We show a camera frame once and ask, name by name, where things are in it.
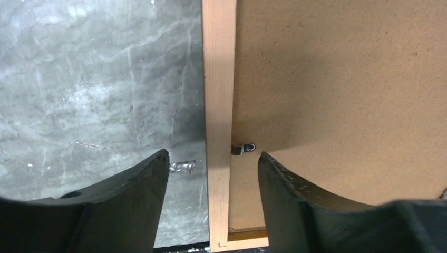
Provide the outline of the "brown backing board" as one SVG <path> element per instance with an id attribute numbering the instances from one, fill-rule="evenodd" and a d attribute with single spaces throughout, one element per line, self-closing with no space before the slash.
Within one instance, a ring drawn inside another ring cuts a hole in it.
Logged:
<path id="1" fill-rule="evenodd" d="M 239 1 L 229 229 L 264 226 L 262 152 L 369 205 L 446 188 L 446 1 Z"/>

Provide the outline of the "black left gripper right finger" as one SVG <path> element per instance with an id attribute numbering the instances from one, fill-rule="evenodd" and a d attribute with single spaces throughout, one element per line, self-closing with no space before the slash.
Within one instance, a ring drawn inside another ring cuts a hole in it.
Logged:
<path id="1" fill-rule="evenodd" d="M 261 203 L 272 252 L 446 252 L 446 201 L 371 206 L 329 192 L 263 152 Z"/>

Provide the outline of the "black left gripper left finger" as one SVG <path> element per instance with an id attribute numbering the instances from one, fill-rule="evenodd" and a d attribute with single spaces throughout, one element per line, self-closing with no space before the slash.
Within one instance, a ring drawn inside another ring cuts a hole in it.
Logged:
<path id="1" fill-rule="evenodd" d="M 59 198 L 2 198 L 1 252 L 153 252 L 168 177 L 162 149 Z"/>

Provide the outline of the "wooden picture frame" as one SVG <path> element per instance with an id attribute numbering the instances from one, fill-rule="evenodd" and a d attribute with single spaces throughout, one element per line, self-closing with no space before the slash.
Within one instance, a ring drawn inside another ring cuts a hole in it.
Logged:
<path id="1" fill-rule="evenodd" d="M 202 1 L 206 167 L 211 252 L 267 247 L 265 229 L 230 232 L 236 1 Z"/>

